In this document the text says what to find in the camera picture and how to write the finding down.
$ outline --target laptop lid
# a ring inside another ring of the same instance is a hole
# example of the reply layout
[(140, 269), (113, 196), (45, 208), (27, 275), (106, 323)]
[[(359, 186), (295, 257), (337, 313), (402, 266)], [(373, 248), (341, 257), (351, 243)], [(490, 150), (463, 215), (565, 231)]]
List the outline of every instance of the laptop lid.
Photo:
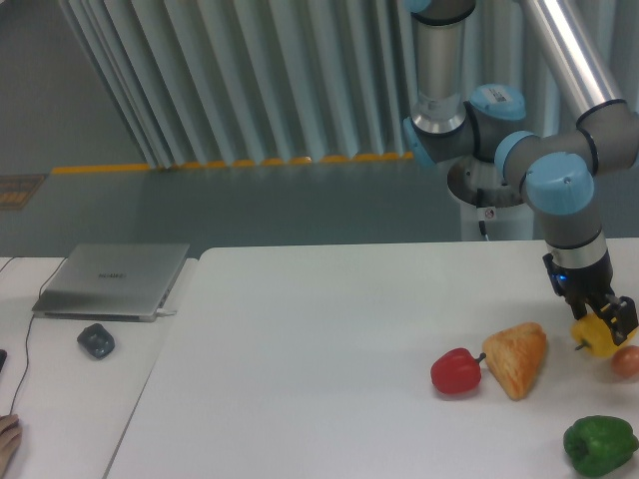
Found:
[(188, 244), (78, 244), (33, 306), (37, 316), (153, 320)]

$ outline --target toy vegetable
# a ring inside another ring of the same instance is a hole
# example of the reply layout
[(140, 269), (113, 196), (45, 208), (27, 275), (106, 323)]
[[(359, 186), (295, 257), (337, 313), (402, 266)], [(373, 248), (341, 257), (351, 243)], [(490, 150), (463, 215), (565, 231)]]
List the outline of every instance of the toy vegetable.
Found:
[[(635, 331), (628, 334), (628, 339), (635, 335)], [(606, 323), (597, 317), (595, 313), (583, 316), (570, 328), (570, 334), (579, 344), (579, 349), (584, 348), (593, 356), (610, 357), (617, 349), (626, 345), (626, 339), (621, 345), (617, 346), (612, 342), (612, 335)]]
[(458, 347), (446, 352), (430, 368), (430, 379), (442, 394), (461, 394), (473, 390), (481, 380), (479, 363), (486, 355), (477, 359), (468, 349)]
[(626, 346), (615, 352), (611, 361), (615, 374), (629, 378), (639, 374), (639, 346)]
[(600, 477), (628, 462), (639, 449), (639, 440), (623, 419), (588, 416), (564, 433), (563, 448), (579, 474)]

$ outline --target black mouse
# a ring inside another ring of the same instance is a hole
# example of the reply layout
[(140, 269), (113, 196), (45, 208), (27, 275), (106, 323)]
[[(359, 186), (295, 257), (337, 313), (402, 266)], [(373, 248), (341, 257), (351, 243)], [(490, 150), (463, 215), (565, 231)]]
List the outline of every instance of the black mouse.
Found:
[(102, 324), (97, 322), (84, 328), (84, 331), (78, 336), (78, 342), (97, 359), (106, 357), (116, 347), (113, 336)]

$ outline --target floor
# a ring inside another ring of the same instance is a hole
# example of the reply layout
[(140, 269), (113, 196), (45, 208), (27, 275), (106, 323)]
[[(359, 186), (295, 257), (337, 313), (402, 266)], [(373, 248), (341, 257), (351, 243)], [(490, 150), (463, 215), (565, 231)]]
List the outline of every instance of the floor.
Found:
[[(461, 240), (447, 165), (413, 161), (50, 175), (0, 212), (0, 255), (64, 256), (79, 242), (210, 247)], [(597, 180), (609, 238), (639, 237), (639, 169)], [(541, 238), (539, 230), (534, 236)]]

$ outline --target yellow stripe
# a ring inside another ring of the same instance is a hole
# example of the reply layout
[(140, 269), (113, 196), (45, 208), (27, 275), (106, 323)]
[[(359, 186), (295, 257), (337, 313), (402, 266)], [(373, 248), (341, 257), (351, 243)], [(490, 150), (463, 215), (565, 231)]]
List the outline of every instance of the yellow stripe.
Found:
[[(383, 155), (360, 154), (355, 155), (352, 159), (348, 159), (343, 155), (328, 155), (319, 160), (320, 163), (350, 163), (350, 162), (393, 162), (401, 160), (412, 160), (412, 153), (405, 153), (403, 156), (397, 153), (385, 153)], [(260, 163), (263, 167), (281, 167), (284, 165), (310, 165), (313, 160), (310, 157), (295, 157), (288, 162), (280, 158), (267, 158)], [(250, 168), (257, 166), (253, 160), (235, 160), (232, 168)], [(227, 164), (222, 160), (208, 162), (205, 165), (196, 162), (189, 162), (183, 165), (175, 165), (169, 170), (200, 170), (200, 169), (216, 169), (226, 168)], [(146, 164), (130, 164), (130, 165), (96, 165), (86, 167), (56, 167), (51, 170), (51, 175), (76, 175), (83, 173), (118, 173), (118, 172), (148, 172), (152, 169)]]
[(146, 172), (149, 165), (143, 163), (133, 165), (96, 165), (94, 167), (57, 167), (51, 170), (52, 175), (73, 175), (76, 173), (113, 173), (113, 172)]

